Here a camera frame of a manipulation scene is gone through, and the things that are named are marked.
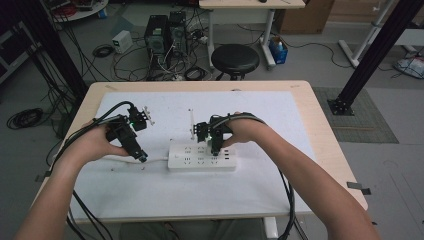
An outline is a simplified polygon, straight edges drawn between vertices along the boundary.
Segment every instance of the chair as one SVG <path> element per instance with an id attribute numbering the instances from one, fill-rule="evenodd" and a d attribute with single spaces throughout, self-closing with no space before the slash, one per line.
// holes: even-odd
<path id="1" fill-rule="evenodd" d="M 230 75 L 231 80 L 244 79 L 246 73 L 250 73 L 259 66 L 258 53 L 248 46 L 241 44 L 226 44 L 215 49 L 211 61 L 213 66 L 222 73 L 216 78 L 221 80 L 224 73 Z"/>

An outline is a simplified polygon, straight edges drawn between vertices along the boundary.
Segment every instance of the gray floor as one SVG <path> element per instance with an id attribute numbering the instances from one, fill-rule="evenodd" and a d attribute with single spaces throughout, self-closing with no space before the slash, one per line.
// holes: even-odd
<path id="1" fill-rule="evenodd" d="M 122 29 L 143 35 L 144 27 L 133 24 L 134 16 L 124 18 L 127 8 L 138 7 L 145 14 L 160 14 L 163 9 L 150 8 L 137 3 L 126 7 L 108 7 L 109 17 L 99 20 L 95 16 L 73 23 L 73 29 L 83 51 L 90 56 L 98 45 L 110 43 L 111 38 Z M 262 29 L 263 25 L 246 25 L 251 29 Z M 349 63 L 337 46 L 339 39 L 346 40 L 352 47 L 358 44 L 367 32 L 364 24 L 329 23 L 322 35 L 284 36 L 293 45 L 310 42 L 322 43 L 334 51 L 334 61 L 340 65 Z M 249 43 L 259 35 L 236 25 L 216 27 L 217 43 Z M 70 55 L 79 66 L 79 56 L 69 38 L 61 32 L 63 42 Z M 199 65 L 206 68 L 206 51 L 196 51 Z M 381 68 L 390 68 L 404 56 L 401 47 L 394 47 L 387 55 Z M 135 69 L 146 64 L 146 52 L 135 51 L 121 64 L 127 69 Z M 287 62 L 267 71 L 262 64 L 246 80 L 307 80 L 315 87 L 344 87 L 354 69 L 340 68 L 331 62 L 331 52 L 318 45 L 303 48 L 289 48 Z M 95 66 L 110 78 L 112 58 L 98 59 Z M 396 71 L 377 70 L 366 84 L 371 98 L 377 105 L 388 125 L 399 140 L 399 144 L 363 144 L 341 142 L 340 146 L 349 161 L 358 182 L 371 189 L 366 196 L 369 213 L 377 224 L 376 228 L 383 239 L 424 239 L 424 81 L 408 76 L 392 78 Z M 85 77 L 92 82 L 94 77 Z M 0 239 L 11 239 L 30 207 L 40 183 L 35 181 L 47 166 L 45 157 L 50 148 L 58 141 L 51 127 L 46 124 L 37 128 L 13 131 L 6 128 L 7 119 L 21 110 L 41 107 L 48 109 L 49 103 L 43 97 L 47 86 L 32 62 L 27 61 L 21 68 L 0 86 Z M 314 216 L 299 216 L 310 239 L 326 239 L 323 225 Z M 285 226 L 285 218 L 279 218 L 280 232 Z M 196 239 L 196 232 L 207 222 L 176 223 L 177 229 L 191 230 L 185 239 Z M 119 224 L 108 225 L 116 235 Z M 66 239 L 75 239 L 69 231 Z M 299 239 L 293 230 L 290 239 Z"/>

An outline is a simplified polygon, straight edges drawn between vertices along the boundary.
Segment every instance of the power strip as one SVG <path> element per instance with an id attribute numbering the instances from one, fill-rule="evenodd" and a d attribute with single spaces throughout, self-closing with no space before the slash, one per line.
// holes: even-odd
<path id="1" fill-rule="evenodd" d="M 168 168 L 172 171 L 186 172 L 234 171 L 236 169 L 237 157 L 233 147 L 221 149 L 216 157 L 208 149 L 205 143 L 171 144 Z"/>

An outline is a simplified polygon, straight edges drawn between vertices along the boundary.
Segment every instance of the desk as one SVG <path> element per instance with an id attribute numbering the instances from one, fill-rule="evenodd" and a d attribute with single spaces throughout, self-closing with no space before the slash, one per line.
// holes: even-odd
<path id="1" fill-rule="evenodd" d="M 298 108 L 304 128 L 314 151 L 316 162 L 324 168 L 333 178 L 346 188 L 346 182 L 356 182 L 355 177 L 338 145 L 338 142 L 321 110 L 321 107 L 310 87 L 305 81 L 242 81 L 242 82 L 139 82 L 139 83 L 95 83 L 93 84 L 72 125 L 68 136 L 78 130 L 88 119 L 96 115 L 105 93 L 108 92 L 201 92 L 201 91 L 230 91 L 240 89 L 242 91 L 286 91 L 293 96 Z M 110 186 L 110 194 L 114 193 L 114 186 Z M 347 189 L 355 199 L 366 209 L 367 203 L 360 190 Z M 119 207 L 119 202 L 109 208 Z M 285 214 L 269 214 L 262 217 L 272 217 Z M 228 216 L 228 217 L 259 217 L 253 216 Z M 210 219 L 214 216 L 181 216 L 170 219 Z M 163 218 L 119 218 L 102 219 L 103 221 L 148 221 L 164 220 Z"/>
<path id="2" fill-rule="evenodd" d="M 267 0 L 266 3 L 261 3 L 259 0 L 200 0 L 200 8 L 210 10 L 209 16 L 209 37 L 208 37 L 208 54 L 209 66 L 214 69 L 211 61 L 211 55 L 214 51 L 213 44 L 213 10 L 214 9 L 269 9 L 266 19 L 266 27 L 264 37 L 261 38 L 261 48 L 265 54 L 268 69 L 275 67 L 274 58 L 271 55 L 268 47 L 269 35 L 271 33 L 272 21 L 274 19 L 275 9 L 296 9 L 304 8 L 305 3 L 302 0 Z"/>

